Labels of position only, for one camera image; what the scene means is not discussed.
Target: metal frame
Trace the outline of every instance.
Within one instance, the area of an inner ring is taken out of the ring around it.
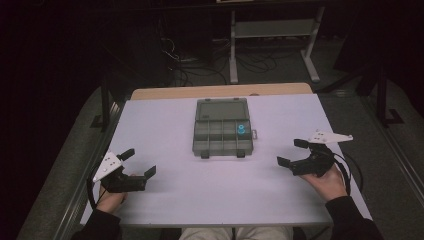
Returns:
[[[233,10],[231,12],[231,53],[230,53],[230,83],[231,84],[238,84],[238,76],[237,76],[237,62],[236,62],[236,56],[235,56],[235,39],[236,38],[243,38],[243,37],[266,37],[266,36],[301,36],[301,35],[307,35],[309,36],[309,42],[308,45],[305,47],[305,49],[300,51],[300,54],[302,56],[303,62],[305,63],[306,69],[309,73],[309,76],[311,78],[311,81],[313,83],[318,83],[320,81],[318,73],[315,69],[315,66],[311,60],[311,53],[312,49],[315,44],[315,40],[318,34],[319,27],[321,25],[322,16],[324,14],[325,7],[319,7],[317,15],[315,16],[312,24],[312,28],[309,31],[309,33],[290,33],[290,32],[283,32],[284,29],[281,29],[280,33],[269,33],[269,34],[255,34],[251,33],[250,35],[237,35],[237,22],[235,20],[235,11]],[[300,21],[304,20],[285,20],[285,21],[268,21],[268,22],[251,22],[251,24],[255,25],[263,25],[265,24],[273,24],[275,23],[277,27],[278,25],[287,26],[289,24],[299,24]]]

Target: floor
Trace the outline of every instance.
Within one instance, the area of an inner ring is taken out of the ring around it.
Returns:
[[[321,81],[311,83],[299,54],[305,44],[306,41],[299,38],[237,42],[239,84],[307,82],[313,90],[318,90],[346,75],[333,69],[343,39],[321,38],[312,53]],[[174,65],[176,80],[172,85],[228,84],[228,41],[216,40],[215,46],[213,64],[205,64],[189,54],[179,55],[181,61]],[[403,91],[389,82],[388,108],[396,109],[404,123],[382,127],[374,117],[375,93],[360,97],[354,91],[359,80],[354,79],[331,93],[319,94],[319,98],[333,131],[352,134],[355,138],[355,141],[341,143],[340,147],[360,167],[363,197],[385,239],[422,239],[424,203],[420,179],[424,177],[424,119],[411,107]],[[97,146],[112,136],[110,132],[91,127],[93,118],[101,114],[100,103],[100,92],[96,90],[81,109],[19,239],[67,238],[80,228],[77,223],[86,204],[81,179],[87,161],[95,159]],[[119,113],[113,116],[118,119]],[[404,159],[409,166],[405,167]],[[361,182],[358,169],[352,167],[352,171],[355,180]],[[58,191],[57,184],[61,183],[66,187]],[[321,229],[305,227],[304,231],[311,238]],[[159,229],[124,227],[123,239],[156,240],[159,235]],[[329,239],[329,236],[327,230],[317,239]]]

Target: hand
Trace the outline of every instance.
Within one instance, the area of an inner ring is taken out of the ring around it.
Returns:
[[[335,164],[320,178],[314,174],[306,174],[300,177],[309,182],[327,202],[338,197],[347,196],[342,174]]]
[[[100,185],[99,201],[97,202],[97,210],[114,214],[119,205],[127,199],[128,193],[110,193]]]

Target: white stand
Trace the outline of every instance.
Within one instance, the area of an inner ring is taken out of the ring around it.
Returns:
[[[237,62],[235,56],[235,39],[252,37],[279,37],[279,36],[309,36],[309,42],[304,50],[301,50],[302,59],[305,62],[311,81],[319,82],[319,76],[310,58],[312,48],[318,34],[322,15],[325,7],[320,7],[315,19],[278,20],[236,22],[235,11],[231,13],[231,54],[230,54],[230,83],[238,84]]]

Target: dark background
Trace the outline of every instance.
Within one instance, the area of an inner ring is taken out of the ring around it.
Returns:
[[[160,37],[175,38],[181,49],[206,61],[211,39],[228,38],[228,12],[93,13],[110,8],[110,3],[1,2],[0,66],[6,110],[1,134],[6,152],[6,164],[0,168],[2,239],[16,238],[81,107],[102,80],[113,79],[112,94],[120,100],[135,88],[167,87],[172,73]],[[166,1],[115,3],[125,8],[161,6]],[[301,17],[308,11],[288,16],[264,10],[263,17]],[[419,74],[424,66],[422,13],[419,0],[343,1],[326,9],[320,36],[346,37],[338,69],[352,71],[370,58],[384,63],[389,77],[424,116],[424,81]],[[248,20],[252,14],[247,11],[241,17]]]

